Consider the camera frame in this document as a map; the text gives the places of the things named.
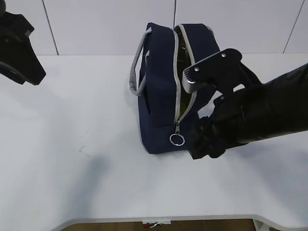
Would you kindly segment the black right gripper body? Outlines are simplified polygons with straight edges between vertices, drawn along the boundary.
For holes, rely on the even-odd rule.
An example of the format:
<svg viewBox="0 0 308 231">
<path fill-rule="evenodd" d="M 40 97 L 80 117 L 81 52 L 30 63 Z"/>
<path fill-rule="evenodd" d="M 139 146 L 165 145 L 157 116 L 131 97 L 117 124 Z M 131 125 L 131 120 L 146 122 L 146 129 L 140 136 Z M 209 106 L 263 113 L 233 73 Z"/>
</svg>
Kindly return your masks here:
<svg viewBox="0 0 308 231">
<path fill-rule="evenodd" d="M 221 93 L 209 118 L 226 142 L 226 150 L 272 137 L 265 85 L 241 62 L 242 57 L 238 50 L 228 48 L 182 72 L 187 93 L 207 87 Z"/>
</svg>

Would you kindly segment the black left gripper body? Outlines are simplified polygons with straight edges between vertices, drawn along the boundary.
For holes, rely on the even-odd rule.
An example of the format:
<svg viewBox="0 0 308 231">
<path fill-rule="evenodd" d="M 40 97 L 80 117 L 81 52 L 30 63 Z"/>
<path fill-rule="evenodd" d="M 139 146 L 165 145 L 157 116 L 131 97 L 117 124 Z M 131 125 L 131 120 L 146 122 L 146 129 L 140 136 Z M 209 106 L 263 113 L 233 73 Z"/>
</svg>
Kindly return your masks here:
<svg viewBox="0 0 308 231">
<path fill-rule="evenodd" d="M 22 14 L 6 10 L 6 2 L 0 2 L 0 54 L 2 62 L 10 69 L 26 72 L 35 68 L 35 53 L 30 35 L 34 27 Z"/>
</svg>

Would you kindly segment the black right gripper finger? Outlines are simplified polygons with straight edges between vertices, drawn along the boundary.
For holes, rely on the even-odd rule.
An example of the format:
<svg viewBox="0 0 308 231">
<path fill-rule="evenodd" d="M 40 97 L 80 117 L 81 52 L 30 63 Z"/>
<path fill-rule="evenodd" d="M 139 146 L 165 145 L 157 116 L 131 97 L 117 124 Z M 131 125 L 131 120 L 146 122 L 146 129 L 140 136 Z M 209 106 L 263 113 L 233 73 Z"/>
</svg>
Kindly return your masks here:
<svg viewBox="0 0 308 231">
<path fill-rule="evenodd" d="M 188 151 L 193 160 L 218 158 L 226 152 L 226 142 L 208 116 L 200 118 L 188 133 Z"/>
</svg>

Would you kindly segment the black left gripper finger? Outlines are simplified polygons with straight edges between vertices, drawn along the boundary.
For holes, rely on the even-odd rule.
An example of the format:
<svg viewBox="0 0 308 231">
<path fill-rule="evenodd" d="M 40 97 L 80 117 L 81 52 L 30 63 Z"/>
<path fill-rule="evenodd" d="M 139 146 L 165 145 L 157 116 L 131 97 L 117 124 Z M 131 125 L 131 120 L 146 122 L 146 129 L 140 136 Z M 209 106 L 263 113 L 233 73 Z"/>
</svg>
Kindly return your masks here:
<svg viewBox="0 0 308 231">
<path fill-rule="evenodd" d="M 0 40 L 0 73 L 18 84 L 28 82 L 34 86 L 46 76 L 29 39 L 25 42 L 12 38 Z"/>
</svg>

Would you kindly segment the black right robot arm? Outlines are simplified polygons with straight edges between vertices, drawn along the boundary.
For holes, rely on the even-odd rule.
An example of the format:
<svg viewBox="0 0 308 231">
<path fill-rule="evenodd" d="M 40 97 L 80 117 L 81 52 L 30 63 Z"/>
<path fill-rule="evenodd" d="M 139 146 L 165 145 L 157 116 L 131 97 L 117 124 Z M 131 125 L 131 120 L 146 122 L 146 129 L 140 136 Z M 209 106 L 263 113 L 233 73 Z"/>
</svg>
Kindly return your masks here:
<svg viewBox="0 0 308 231">
<path fill-rule="evenodd" d="M 206 87 L 220 92 L 210 116 L 189 133 L 193 159 L 218 158 L 227 149 L 308 129 L 308 67 L 303 65 L 267 83 L 228 48 L 187 67 L 183 88 L 195 93 Z"/>
</svg>

